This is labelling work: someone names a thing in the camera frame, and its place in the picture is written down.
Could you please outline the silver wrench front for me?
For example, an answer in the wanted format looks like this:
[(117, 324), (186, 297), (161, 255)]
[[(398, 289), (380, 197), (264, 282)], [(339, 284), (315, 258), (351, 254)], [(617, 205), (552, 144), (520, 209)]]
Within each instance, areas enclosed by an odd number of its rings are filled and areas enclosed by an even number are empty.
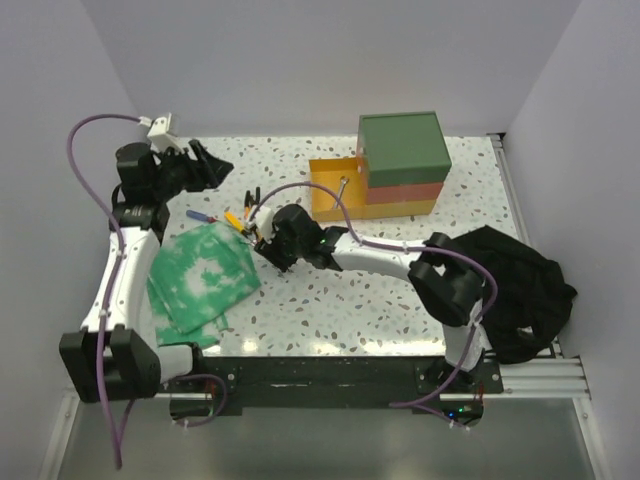
[(342, 196), (344, 194), (344, 190), (345, 190), (345, 188), (346, 188), (348, 183), (349, 183), (349, 178), (348, 177), (342, 176), (340, 178), (339, 189), (338, 189), (338, 192), (336, 193), (335, 201), (334, 201), (334, 204), (332, 206), (332, 208), (334, 210), (336, 210), (336, 209), (338, 209), (340, 207)]

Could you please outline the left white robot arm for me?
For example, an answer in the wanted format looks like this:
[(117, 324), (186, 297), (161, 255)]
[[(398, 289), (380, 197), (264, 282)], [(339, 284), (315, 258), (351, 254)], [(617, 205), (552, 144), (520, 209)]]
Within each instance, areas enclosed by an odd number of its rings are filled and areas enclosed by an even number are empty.
[(61, 337), (61, 358), (85, 403), (152, 398), (170, 380), (196, 392), (207, 380), (202, 351), (191, 341), (159, 345), (147, 278), (163, 242), (169, 200), (219, 187), (233, 166), (195, 139), (182, 151), (163, 153), (130, 143), (115, 157), (120, 183), (107, 208), (114, 218), (107, 265), (80, 329)]

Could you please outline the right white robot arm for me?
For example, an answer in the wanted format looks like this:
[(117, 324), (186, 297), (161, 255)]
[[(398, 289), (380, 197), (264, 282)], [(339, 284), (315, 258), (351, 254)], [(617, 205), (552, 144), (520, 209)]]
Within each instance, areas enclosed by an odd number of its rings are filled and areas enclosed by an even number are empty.
[(447, 235), (391, 244), (356, 240), (345, 227), (321, 227), (297, 204), (276, 212), (254, 207), (246, 226), (258, 236), (255, 252), (283, 272), (302, 259), (319, 270), (369, 272), (411, 284), (428, 314), (442, 324), (448, 386), (466, 393), (480, 382), (485, 279)]

